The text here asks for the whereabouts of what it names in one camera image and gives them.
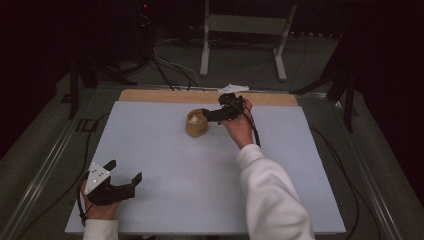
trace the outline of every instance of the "white table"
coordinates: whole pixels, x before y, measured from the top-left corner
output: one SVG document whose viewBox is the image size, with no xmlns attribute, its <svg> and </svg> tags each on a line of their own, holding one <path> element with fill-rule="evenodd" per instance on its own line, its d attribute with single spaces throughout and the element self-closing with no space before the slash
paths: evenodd
<svg viewBox="0 0 424 240">
<path fill-rule="evenodd" d="M 345 232 L 295 98 L 282 94 L 242 95 L 254 104 L 253 116 L 264 153 L 280 162 L 291 176 L 311 215 L 314 231 Z M 120 233 L 247 234 L 240 169 L 234 161 L 236 145 L 225 128 L 216 123 L 210 123 L 208 132 L 199 138 L 189 137 L 184 129 L 189 111 L 219 108 L 218 96 L 211 92 L 126 90 L 115 103 L 93 161 L 104 165 L 117 160 L 111 172 L 114 185 L 126 184 L 143 172 L 136 197 L 119 208 Z M 78 214 L 75 207 L 67 233 L 84 231 Z"/>
</svg>

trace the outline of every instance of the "floor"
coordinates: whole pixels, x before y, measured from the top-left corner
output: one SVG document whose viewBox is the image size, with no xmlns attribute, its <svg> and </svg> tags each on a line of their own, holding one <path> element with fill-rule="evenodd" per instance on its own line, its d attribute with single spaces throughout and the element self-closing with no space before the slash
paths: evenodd
<svg viewBox="0 0 424 240">
<path fill-rule="evenodd" d="M 206 90 L 233 84 L 248 86 L 252 91 L 286 93 L 317 80 L 337 45 L 337 40 L 331 38 L 290 36 L 283 51 L 288 79 L 281 82 L 272 57 L 272 48 L 278 44 L 278 40 L 265 38 L 260 43 L 249 44 L 223 39 L 211 42 L 207 77 L 198 76 L 201 40 L 188 42 L 161 36 L 155 52 L 168 62 L 191 69 L 186 71 L 187 74 Z M 131 64 L 131 61 L 123 62 L 122 66 Z M 155 68 L 157 66 L 150 62 L 141 71 L 127 75 L 127 78 L 137 82 L 137 88 L 168 88 Z M 169 69 L 165 70 L 165 74 L 175 83 L 174 86 L 187 89 L 189 80 L 186 76 Z M 37 239 L 81 239 L 81 236 L 64 233 L 75 201 L 75 188 L 70 188 L 69 192 L 67 189 L 79 172 L 84 170 L 84 159 L 89 161 L 94 154 L 106 121 L 102 120 L 99 129 L 92 133 L 82 131 L 78 123 L 80 119 L 97 119 L 108 113 L 120 92 L 127 87 L 105 78 L 102 78 L 97 89 L 81 87 L 80 111 L 74 120 L 69 120 L 69 105 L 60 103 L 63 95 L 68 93 L 68 84 L 68 76 L 58 82 L 58 94 L 0 162 L 1 239 L 34 239 L 35 236 Z M 307 119 L 337 151 L 346 175 L 357 191 L 350 190 L 352 185 L 346 180 L 340 164 L 335 162 L 323 138 L 313 131 L 347 228 L 344 234 L 317 235 L 316 238 L 424 239 L 423 207 L 408 185 L 361 94 L 356 92 L 355 95 L 354 132 L 349 133 L 340 120 L 343 104 L 329 102 L 324 97 L 329 86 L 298 96 L 299 105 Z M 49 171 L 40 174 L 40 168 Z M 65 193 L 63 198 L 53 206 L 62 193 Z M 134 237 L 120 236 L 120 239 Z M 205 238 L 157 237 L 166 240 Z M 221 239 L 248 237 L 227 236 Z"/>
</svg>

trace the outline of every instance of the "metal frame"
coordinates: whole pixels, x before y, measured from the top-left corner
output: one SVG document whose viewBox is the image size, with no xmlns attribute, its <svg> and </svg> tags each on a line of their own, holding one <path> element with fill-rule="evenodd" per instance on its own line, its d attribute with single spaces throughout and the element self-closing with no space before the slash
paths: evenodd
<svg viewBox="0 0 424 240">
<path fill-rule="evenodd" d="M 291 23 L 296 12 L 296 7 L 297 5 L 291 6 L 289 15 L 285 19 L 217 15 L 209 13 L 209 0 L 205 0 L 205 25 L 200 75 L 203 77 L 208 75 L 210 31 L 259 33 L 281 35 L 280 44 L 277 48 L 274 48 L 273 55 L 275 59 L 275 65 L 277 67 L 278 79 L 280 81 L 286 81 L 287 75 L 284 69 L 281 54 L 289 35 Z"/>
<path fill-rule="evenodd" d="M 5 224 L 5 228 L 0 234 L 0 239 L 2 240 L 12 240 L 15 239 L 20 231 L 23 229 L 23 226 L 30 214 L 32 208 L 34 207 L 35 202 L 40 196 L 41 192 L 44 189 L 51 173 L 53 172 L 57 162 L 59 161 L 63 150 L 66 148 L 66 145 L 69 139 L 72 136 L 72 133 L 75 132 L 75 129 L 78 125 L 79 118 L 82 112 L 87 107 L 92 96 L 94 95 L 93 89 L 87 89 L 81 99 L 81 108 L 76 111 L 75 117 L 66 124 L 62 132 L 60 133 L 56 143 L 51 149 L 49 155 L 44 160 L 43 165 L 39 169 L 38 173 L 32 179 L 31 183 L 28 185 L 28 188 L 25 190 L 22 199 L 18 203 L 15 211 L 12 216 L 9 218 L 8 222 Z"/>
</svg>

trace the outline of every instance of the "cable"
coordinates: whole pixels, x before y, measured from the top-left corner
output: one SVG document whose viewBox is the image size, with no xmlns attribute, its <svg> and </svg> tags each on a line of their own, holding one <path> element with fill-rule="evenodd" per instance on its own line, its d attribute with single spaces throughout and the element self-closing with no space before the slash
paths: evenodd
<svg viewBox="0 0 424 240">
<path fill-rule="evenodd" d="M 337 166 L 340 168 L 340 170 L 342 171 L 348 185 L 349 188 L 352 191 L 352 194 L 354 196 L 355 199 L 355 205 L 356 205 L 356 218 L 355 218 L 355 222 L 354 225 L 352 227 L 352 230 L 350 231 L 349 235 L 346 237 L 346 240 L 350 239 L 352 237 L 352 235 L 354 234 L 357 226 L 358 226 L 358 222 L 359 222 L 359 215 L 360 215 L 360 207 L 359 207 L 359 201 L 358 198 L 356 197 L 356 195 L 358 195 L 361 200 L 364 202 L 365 206 L 367 207 L 368 211 L 370 212 L 373 221 L 377 227 L 377 235 L 378 235 L 378 239 L 381 239 L 381 232 L 380 232 L 380 228 L 378 226 L 378 221 L 376 219 L 376 217 L 373 214 L 373 211 L 371 209 L 371 207 L 368 205 L 368 203 L 365 200 L 365 197 L 359 192 L 359 190 L 356 188 L 356 186 L 352 183 L 352 181 L 349 179 L 349 177 L 347 176 L 347 172 L 346 169 L 344 168 L 344 165 L 341 161 L 340 156 L 338 155 L 338 153 L 336 152 L 336 150 L 334 149 L 333 145 L 327 140 L 327 138 L 325 138 L 325 136 L 315 127 L 313 126 L 311 123 L 308 123 L 309 128 L 311 129 L 311 131 L 315 132 L 316 134 L 318 134 L 318 136 L 321 137 L 321 139 L 324 141 L 324 143 L 327 145 L 331 155 L 333 156 L 333 159 L 335 160 Z"/>
<path fill-rule="evenodd" d="M 95 122 L 94 122 L 94 125 L 93 125 L 93 129 L 97 129 L 97 126 L 99 125 L 99 122 L 103 119 L 103 118 L 105 118 L 105 117 L 107 117 L 109 115 L 109 113 L 108 114 L 105 114 L 105 115 L 103 115 L 103 116 L 101 116 L 100 118 L 98 118 L 97 120 L 95 120 Z M 88 162 L 88 149 L 89 149 L 89 145 L 90 145 L 90 137 L 91 137 L 91 134 L 93 133 L 94 131 L 89 131 L 89 133 L 88 133 L 88 136 L 87 136 L 87 140 L 86 140 L 86 143 L 85 143 L 85 154 L 84 154 L 84 163 L 83 163 L 83 166 L 82 166 L 82 168 L 81 168 L 81 170 L 80 170 L 80 172 L 79 172 L 79 174 L 78 174 L 78 177 L 72 182 L 72 184 L 52 203 L 52 204 L 50 204 L 43 212 L 41 212 L 22 232 L 21 232 L 21 234 L 19 234 L 18 235 L 18 237 L 16 238 L 16 240 L 19 240 L 19 239 L 21 239 L 24 235 L 25 235 L 25 233 L 27 233 L 28 232 L 28 230 L 32 227 L 32 226 L 34 226 L 34 224 L 36 224 L 37 222 L 38 222 L 38 220 L 40 220 L 40 218 L 41 217 L 43 217 L 44 216 L 44 214 L 46 214 L 48 211 L 50 211 L 57 203 L 59 203 L 60 202 L 60 200 L 62 200 L 68 193 L 69 193 L 69 191 L 75 186 L 75 184 L 76 183 L 78 183 L 78 181 L 80 180 L 80 178 L 81 178 L 81 176 L 84 174 L 84 171 L 85 171 L 85 168 L 86 168 L 86 165 L 87 165 L 87 162 Z"/>
<path fill-rule="evenodd" d="M 166 61 L 165 59 L 163 59 L 163 58 L 161 58 L 157 53 L 156 53 L 156 51 L 155 51 L 155 49 L 153 48 L 152 49 L 153 50 L 153 53 L 156 55 L 156 57 L 158 57 L 161 61 L 163 61 L 163 62 L 165 62 L 165 63 L 168 63 L 168 64 L 171 64 L 171 65 L 174 65 L 174 66 L 178 66 L 178 67 L 181 67 L 181 68 L 184 68 L 184 69 L 187 69 L 187 70 L 189 70 L 190 72 L 192 72 L 195 76 L 196 76 L 196 82 L 197 82 L 197 85 L 203 90 L 203 88 L 202 88 L 202 86 L 200 85 L 200 82 L 199 82 L 199 77 L 197 76 L 197 73 L 195 72 L 195 71 L 193 71 L 192 69 L 190 69 L 190 68 L 188 68 L 188 67 L 185 67 L 185 66 L 182 66 L 182 65 L 179 65 L 179 64 L 176 64 L 176 63 L 172 63 L 172 62 L 169 62 L 169 61 Z"/>
<path fill-rule="evenodd" d="M 155 63 L 156 64 L 156 68 L 154 68 L 154 67 L 152 67 L 153 69 L 156 69 L 156 70 L 158 70 L 159 71 L 159 73 L 162 75 L 162 78 L 163 78 L 163 80 L 168 84 L 168 86 L 171 88 L 171 90 L 172 91 L 174 91 L 175 89 L 174 88 L 176 88 L 177 90 L 179 90 L 179 91 L 181 91 L 180 90 L 180 86 L 176 83 L 176 82 L 174 82 L 174 81 L 172 81 L 172 80 L 170 80 L 167 76 L 166 76 L 166 74 L 165 74 L 165 72 L 162 70 L 162 68 L 160 67 L 160 65 L 158 64 L 158 62 L 156 61 L 156 59 L 152 59 L 152 61 L 153 61 L 153 63 Z"/>
<path fill-rule="evenodd" d="M 188 81 L 188 88 L 187 88 L 187 91 L 190 91 L 190 87 L 191 87 L 191 83 L 195 83 L 195 84 L 197 84 L 190 76 L 188 76 L 187 75 L 187 73 L 183 70 L 183 69 L 181 69 L 179 66 L 175 66 L 177 69 L 174 69 L 174 68 L 171 68 L 171 67 L 168 67 L 168 66 L 166 66 L 166 65 L 164 65 L 164 64 L 162 64 L 162 63 L 160 63 L 160 62 L 158 62 L 158 64 L 159 65 L 161 65 L 161 66 L 163 66 L 163 67 L 165 67 L 165 68 L 168 68 L 168 69 L 170 69 L 170 70 L 172 70 L 172 71 L 175 71 L 175 72 L 177 72 L 177 73 L 179 73 L 179 74 L 181 74 L 181 75 L 183 75 L 183 76 L 185 76 L 189 81 Z"/>
</svg>

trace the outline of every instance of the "table leg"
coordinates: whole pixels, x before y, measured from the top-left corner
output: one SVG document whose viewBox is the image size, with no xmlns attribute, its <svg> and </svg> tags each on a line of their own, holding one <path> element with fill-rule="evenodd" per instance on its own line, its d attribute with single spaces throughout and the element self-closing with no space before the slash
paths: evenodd
<svg viewBox="0 0 424 240">
<path fill-rule="evenodd" d="M 200 76 L 208 75 L 209 66 L 209 0 L 205 0 L 205 25 L 203 35 L 203 53 L 200 64 Z"/>
<path fill-rule="evenodd" d="M 280 81 L 286 81 L 287 75 L 284 70 L 283 59 L 281 58 L 281 54 L 283 53 L 284 45 L 286 44 L 287 37 L 290 32 L 291 23 L 293 21 L 294 13 L 296 12 L 297 5 L 292 5 L 289 15 L 286 18 L 286 25 L 284 26 L 283 33 L 281 34 L 280 45 L 278 48 L 274 49 L 274 59 L 275 65 L 277 67 L 278 79 Z"/>
</svg>

